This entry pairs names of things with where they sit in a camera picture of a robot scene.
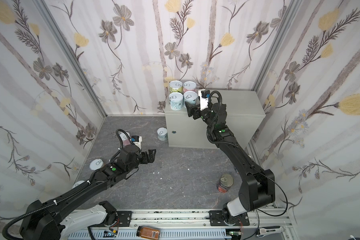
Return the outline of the pink label can back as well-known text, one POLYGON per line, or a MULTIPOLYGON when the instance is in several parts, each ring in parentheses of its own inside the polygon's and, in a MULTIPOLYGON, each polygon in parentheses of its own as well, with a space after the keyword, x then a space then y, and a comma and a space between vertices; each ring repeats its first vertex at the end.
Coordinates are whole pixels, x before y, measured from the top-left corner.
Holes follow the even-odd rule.
POLYGON ((127 145, 130 145, 131 142, 130 142, 130 135, 128 132, 119 132, 119 136, 121 137, 121 139, 123 140, 123 145, 124 146, 127 146, 127 145))

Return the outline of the pink label can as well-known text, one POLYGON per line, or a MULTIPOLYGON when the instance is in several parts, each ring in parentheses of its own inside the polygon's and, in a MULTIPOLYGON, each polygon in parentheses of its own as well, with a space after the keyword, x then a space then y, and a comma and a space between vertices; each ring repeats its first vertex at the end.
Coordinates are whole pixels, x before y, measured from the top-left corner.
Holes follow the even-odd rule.
POLYGON ((183 83, 183 93, 188 91, 195 92, 196 88, 197 88, 197 84, 195 82, 187 81, 183 83))
POLYGON ((123 140, 123 145, 124 146, 127 146, 127 145, 130 145, 131 142, 130 142, 130 135, 128 132, 119 132, 119 136, 121 137, 121 139, 123 140))

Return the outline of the teal can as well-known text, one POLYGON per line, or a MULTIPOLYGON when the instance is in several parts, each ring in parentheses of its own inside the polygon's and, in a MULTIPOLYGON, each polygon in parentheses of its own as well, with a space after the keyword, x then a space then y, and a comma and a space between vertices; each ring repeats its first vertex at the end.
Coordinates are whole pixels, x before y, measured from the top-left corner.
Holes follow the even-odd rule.
POLYGON ((179 92, 173 92, 169 95, 170 107, 173 111, 180 111, 184 105, 184 96, 179 92))
POLYGON ((187 91, 183 93, 183 99, 185 107, 186 103, 190 104, 191 106, 195 106, 198 99, 198 94, 194 91, 187 91))
POLYGON ((168 130, 164 127, 159 128, 157 134, 160 141, 166 141, 168 139, 168 130))

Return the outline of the pink label can front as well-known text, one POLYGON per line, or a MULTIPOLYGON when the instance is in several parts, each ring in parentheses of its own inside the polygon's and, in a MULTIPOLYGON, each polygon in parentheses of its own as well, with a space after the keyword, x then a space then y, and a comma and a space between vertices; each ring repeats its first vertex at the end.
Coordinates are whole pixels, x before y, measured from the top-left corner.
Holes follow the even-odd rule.
POLYGON ((183 83, 183 93, 188 91, 195 92, 196 88, 197 88, 197 84, 195 82, 187 81, 183 83))

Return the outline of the green label can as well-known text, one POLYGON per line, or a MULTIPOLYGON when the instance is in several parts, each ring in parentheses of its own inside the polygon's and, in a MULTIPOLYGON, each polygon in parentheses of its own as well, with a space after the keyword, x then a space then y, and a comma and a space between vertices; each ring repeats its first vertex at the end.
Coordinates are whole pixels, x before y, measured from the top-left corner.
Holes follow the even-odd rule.
POLYGON ((171 81, 169 83, 169 90, 171 93, 183 93, 183 83, 181 81, 171 81))

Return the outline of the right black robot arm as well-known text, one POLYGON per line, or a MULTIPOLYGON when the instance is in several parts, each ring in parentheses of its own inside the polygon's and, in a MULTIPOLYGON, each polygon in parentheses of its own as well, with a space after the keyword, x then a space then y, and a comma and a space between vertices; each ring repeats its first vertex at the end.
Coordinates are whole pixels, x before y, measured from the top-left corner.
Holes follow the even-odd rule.
POLYGON ((207 124, 207 140, 223 151, 238 171, 242 184, 238 197, 222 209, 226 225, 234 225, 247 212, 260 210, 275 201, 278 184, 271 170, 261 168, 240 146, 226 123, 226 104, 219 91, 202 90, 199 104, 186 103, 189 117, 207 124))

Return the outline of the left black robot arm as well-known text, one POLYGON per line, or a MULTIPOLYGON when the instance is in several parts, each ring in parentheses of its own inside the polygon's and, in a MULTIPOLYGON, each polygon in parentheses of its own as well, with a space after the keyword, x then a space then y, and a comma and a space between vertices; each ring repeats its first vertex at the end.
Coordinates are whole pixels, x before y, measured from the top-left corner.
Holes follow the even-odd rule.
POLYGON ((95 170, 88 180, 68 192, 44 203, 35 201, 29 205, 25 214, 7 223, 2 235, 7 240, 16 239, 9 232, 10 227, 21 222, 19 233, 22 240, 58 240, 67 229, 63 220, 86 201, 113 187, 138 171, 139 165, 155 161, 156 150, 143 152, 130 140, 128 145, 121 144, 109 163, 95 170))

